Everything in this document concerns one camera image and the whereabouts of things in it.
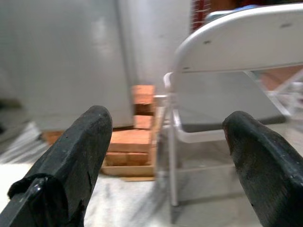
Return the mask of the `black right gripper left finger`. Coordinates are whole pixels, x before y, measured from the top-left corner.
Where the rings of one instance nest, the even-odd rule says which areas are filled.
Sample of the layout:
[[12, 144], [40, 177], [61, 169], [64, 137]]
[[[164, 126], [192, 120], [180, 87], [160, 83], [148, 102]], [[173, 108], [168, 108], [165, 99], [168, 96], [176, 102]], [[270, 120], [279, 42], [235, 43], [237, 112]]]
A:
[[10, 186], [1, 226], [83, 226], [112, 131], [109, 111], [90, 107]]

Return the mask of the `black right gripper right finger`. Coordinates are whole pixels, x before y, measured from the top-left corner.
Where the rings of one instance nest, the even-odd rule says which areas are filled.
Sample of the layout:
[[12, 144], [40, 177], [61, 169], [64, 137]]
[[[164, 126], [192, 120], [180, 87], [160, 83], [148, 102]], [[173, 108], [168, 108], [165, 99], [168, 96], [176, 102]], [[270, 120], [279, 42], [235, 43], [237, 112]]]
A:
[[303, 225], [303, 158], [277, 132], [246, 112], [223, 121], [244, 192], [264, 227]]

